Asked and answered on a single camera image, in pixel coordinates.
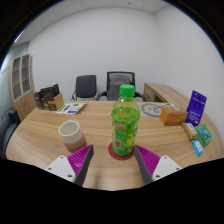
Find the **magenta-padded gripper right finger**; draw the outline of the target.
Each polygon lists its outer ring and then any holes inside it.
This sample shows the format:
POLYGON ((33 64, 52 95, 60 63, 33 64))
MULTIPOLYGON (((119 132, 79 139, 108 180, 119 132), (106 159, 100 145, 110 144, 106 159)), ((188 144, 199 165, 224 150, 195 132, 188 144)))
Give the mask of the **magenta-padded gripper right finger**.
POLYGON ((134 146, 134 156, 145 185, 181 170, 169 156, 158 156, 138 145, 134 146))

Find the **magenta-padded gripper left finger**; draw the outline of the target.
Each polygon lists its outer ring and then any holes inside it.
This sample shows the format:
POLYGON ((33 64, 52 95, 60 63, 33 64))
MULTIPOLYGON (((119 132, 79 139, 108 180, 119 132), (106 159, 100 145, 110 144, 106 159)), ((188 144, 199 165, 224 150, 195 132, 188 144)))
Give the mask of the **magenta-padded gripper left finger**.
POLYGON ((94 148, 89 145, 68 157, 60 155, 45 170, 78 186, 82 186, 93 155, 94 148))

